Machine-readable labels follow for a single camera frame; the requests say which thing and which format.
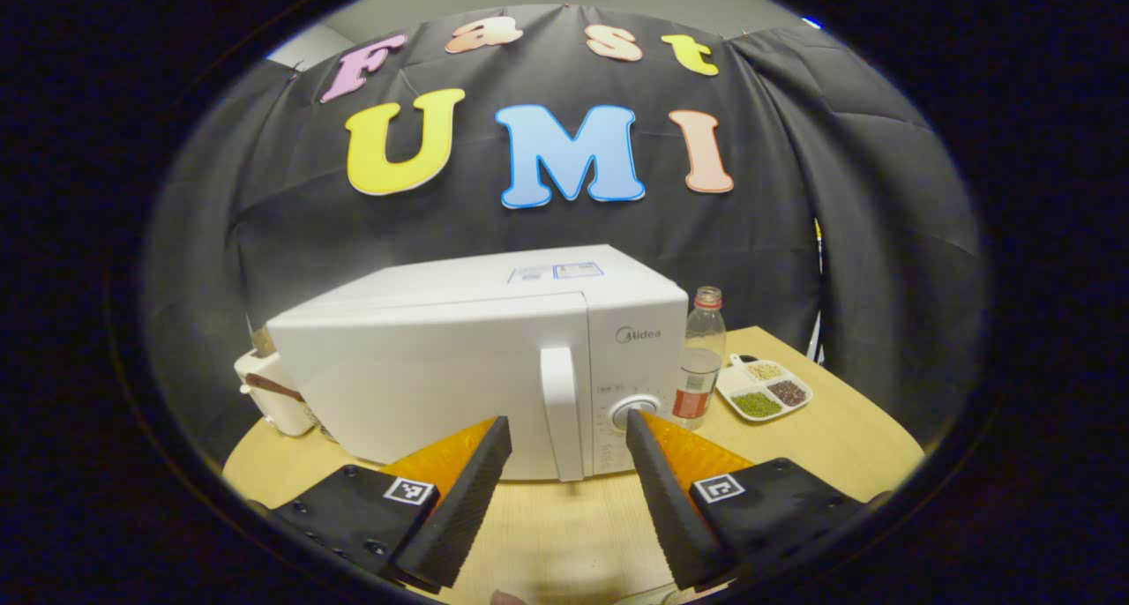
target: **white microwave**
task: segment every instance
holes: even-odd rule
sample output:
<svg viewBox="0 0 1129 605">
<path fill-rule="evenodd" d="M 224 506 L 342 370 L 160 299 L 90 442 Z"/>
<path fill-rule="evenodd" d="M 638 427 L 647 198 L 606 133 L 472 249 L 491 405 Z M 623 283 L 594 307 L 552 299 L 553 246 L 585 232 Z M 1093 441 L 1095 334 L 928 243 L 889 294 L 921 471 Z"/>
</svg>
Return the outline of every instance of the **white microwave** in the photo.
<svg viewBox="0 0 1129 605">
<path fill-rule="evenodd" d="M 669 417 L 686 302 L 611 246 L 404 264 L 268 321 L 271 376 L 356 457 L 506 415 L 504 480 L 580 480 L 632 467 L 628 409 Z"/>
</svg>

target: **grains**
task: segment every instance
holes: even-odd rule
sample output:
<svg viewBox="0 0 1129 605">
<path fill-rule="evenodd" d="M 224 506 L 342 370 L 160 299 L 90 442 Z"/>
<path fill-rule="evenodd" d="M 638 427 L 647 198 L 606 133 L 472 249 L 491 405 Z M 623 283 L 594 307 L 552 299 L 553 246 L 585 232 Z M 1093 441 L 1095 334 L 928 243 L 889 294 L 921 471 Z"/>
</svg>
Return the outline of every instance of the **grains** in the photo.
<svg viewBox="0 0 1129 605">
<path fill-rule="evenodd" d="M 782 380 L 782 383 L 769 385 L 769 391 L 773 392 L 776 397 L 780 398 L 780 402 L 788 406 L 796 406 L 807 397 L 804 389 L 797 387 L 791 380 Z"/>
<path fill-rule="evenodd" d="M 769 362 L 760 362 L 756 365 L 749 366 L 749 372 L 756 377 L 758 380 L 771 380 L 774 377 L 784 376 L 784 371 L 777 365 Z"/>
<path fill-rule="evenodd" d="M 754 418 L 774 415 L 781 410 L 781 406 L 770 401 L 764 393 L 746 393 L 743 396 L 734 396 L 733 401 L 741 411 Z"/>
</svg>

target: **letter m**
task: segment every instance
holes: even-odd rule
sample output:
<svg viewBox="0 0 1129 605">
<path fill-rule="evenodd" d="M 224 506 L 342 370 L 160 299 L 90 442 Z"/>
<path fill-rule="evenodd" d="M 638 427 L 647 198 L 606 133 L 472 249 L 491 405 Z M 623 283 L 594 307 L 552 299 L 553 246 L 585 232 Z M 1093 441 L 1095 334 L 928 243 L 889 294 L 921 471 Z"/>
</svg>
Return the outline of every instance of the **letter m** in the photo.
<svg viewBox="0 0 1129 605">
<path fill-rule="evenodd" d="M 501 194 L 506 208 L 543 207 L 552 191 L 541 184 L 541 168 L 571 202 L 580 194 L 580 184 L 595 163 L 596 178 L 588 184 L 588 195 L 598 202 L 630 202 L 644 195 L 642 183 L 634 175 L 631 159 L 631 123 L 634 114 L 624 107 L 592 107 L 570 138 L 549 109 L 540 104 L 517 104 L 498 111 L 495 119 L 509 130 L 510 183 Z"/>
</svg>

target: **table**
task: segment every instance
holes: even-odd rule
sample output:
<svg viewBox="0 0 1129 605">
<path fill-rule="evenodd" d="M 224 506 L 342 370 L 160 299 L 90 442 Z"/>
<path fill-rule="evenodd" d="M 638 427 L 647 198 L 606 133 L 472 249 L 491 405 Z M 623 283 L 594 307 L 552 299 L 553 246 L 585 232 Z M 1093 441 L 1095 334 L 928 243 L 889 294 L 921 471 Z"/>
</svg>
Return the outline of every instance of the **table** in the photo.
<svg viewBox="0 0 1129 605">
<path fill-rule="evenodd" d="M 715 393 L 698 435 L 762 463 L 788 457 L 842 493 L 868 501 L 896 488 L 924 454 L 891 417 L 762 328 L 729 332 L 727 352 L 774 360 L 814 398 L 777 420 L 745 421 Z M 291 438 L 259 420 L 224 477 L 275 508 L 357 459 L 318 431 Z M 581 482 L 501 482 L 458 580 L 431 598 L 485 605 L 495 589 L 528 605 L 611 604 L 673 582 L 633 472 Z"/>
</svg>

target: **black fabric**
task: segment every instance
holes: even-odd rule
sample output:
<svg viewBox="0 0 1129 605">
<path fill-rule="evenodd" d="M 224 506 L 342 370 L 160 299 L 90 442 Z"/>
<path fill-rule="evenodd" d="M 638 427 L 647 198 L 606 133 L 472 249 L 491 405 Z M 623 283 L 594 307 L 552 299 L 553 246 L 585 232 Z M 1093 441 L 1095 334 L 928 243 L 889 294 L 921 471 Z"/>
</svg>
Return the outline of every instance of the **black fabric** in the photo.
<svg viewBox="0 0 1129 605">
<path fill-rule="evenodd" d="M 938 135 L 841 43 L 813 27 L 734 38 L 786 128 L 825 256 L 825 367 L 924 447 L 978 376 L 988 264 Z"/>
<path fill-rule="evenodd" d="M 515 18 L 523 37 L 444 51 L 456 27 L 492 15 Z M 631 30 L 641 62 L 592 53 L 589 24 Z M 371 42 L 397 32 L 408 43 L 361 89 L 330 103 L 320 98 L 339 58 L 295 79 L 285 67 L 256 68 L 203 120 L 174 167 L 151 231 L 145 315 L 169 402 L 209 455 L 225 459 L 257 417 L 231 368 L 250 348 L 245 314 L 261 326 L 391 264 L 605 243 L 690 292 L 718 284 L 729 328 L 759 325 L 800 351 L 822 293 L 832 370 L 919 440 L 938 435 L 966 391 L 974 349 L 966 341 L 979 331 L 975 228 L 936 135 L 849 51 L 806 29 L 726 42 L 580 6 L 473 11 Z M 707 60 L 720 73 L 704 78 L 680 65 L 659 40 L 665 34 L 710 46 Z M 421 134 L 413 99 L 447 87 L 466 98 L 455 107 L 443 172 L 384 198 L 353 190 L 345 120 L 399 103 L 387 156 L 408 159 Z M 645 198 L 599 203 L 581 192 L 568 202 L 553 187 L 545 207 L 504 208 L 509 135 L 493 115 L 511 104 L 543 104 L 574 135 L 596 104 L 632 109 Z M 685 143 L 667 117 L 677 109 L 718 119 L 733 191 L 688 190 Z M 859 115 L 875 112 L 890 117 L 885 125 Z M 815 214 L 828 243 L 822 291 Z"/>
</svg>

